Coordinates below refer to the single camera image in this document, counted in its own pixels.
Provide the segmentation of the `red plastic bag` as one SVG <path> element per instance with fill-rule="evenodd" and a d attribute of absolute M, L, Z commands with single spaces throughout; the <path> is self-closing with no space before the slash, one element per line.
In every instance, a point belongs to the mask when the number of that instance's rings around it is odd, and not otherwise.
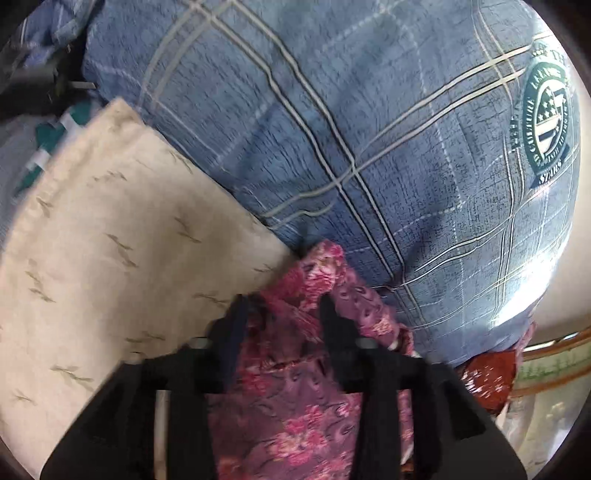
<path fill-rule="evenodd" d="M 456 373 L 478 403 L 497 417 L 513 389 L 517 355 L 514 350 L 484 353 L 457 367 Z"/>

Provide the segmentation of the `cream leaf-print bed sheet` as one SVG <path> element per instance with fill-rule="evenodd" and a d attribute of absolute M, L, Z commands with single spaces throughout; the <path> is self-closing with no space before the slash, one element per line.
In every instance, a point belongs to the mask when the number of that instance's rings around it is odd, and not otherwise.
<path fill-rule="evenodd" d="M 1 256 L 1 437 L 32 476 L 122 360 L 204 334 L 293 256 L 111 101 L 51 160 Z"/>

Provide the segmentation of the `purple floral shirt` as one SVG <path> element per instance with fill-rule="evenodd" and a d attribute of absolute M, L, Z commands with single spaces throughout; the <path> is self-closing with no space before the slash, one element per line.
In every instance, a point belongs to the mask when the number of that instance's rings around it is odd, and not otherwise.
<path fill-rule="evenodd" d="M 235 382 L 208 398 L 220 479 L 347 479 L 362 406 L 332 375 L 318 302 L 329 295 L 363 336 L 412 355 L 411 331 L 322 241 L 252 296 Z"/>

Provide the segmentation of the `grey star-print pillow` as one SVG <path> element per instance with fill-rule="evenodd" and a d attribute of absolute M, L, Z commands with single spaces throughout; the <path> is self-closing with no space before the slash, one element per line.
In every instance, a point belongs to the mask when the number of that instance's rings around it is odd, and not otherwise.
<path fill-rule="evenodd" d="M 1 242 L 19 204 L 50 161 L 102 106 L 96 99 L 83 99 L 60 117 L 21 115 L 1 124 Z"/>

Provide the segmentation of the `blue plaid quilt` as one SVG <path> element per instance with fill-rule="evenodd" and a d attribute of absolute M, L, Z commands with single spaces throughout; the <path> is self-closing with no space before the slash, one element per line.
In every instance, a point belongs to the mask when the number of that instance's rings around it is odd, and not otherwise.
<path fill-rule="evenodd" d="M 281 241 L 326 238 L 451 364 L 516 343 L 572 228 L 574 67 L 523 1 L 45 1 L 27 65 L 75 40 Z"/>

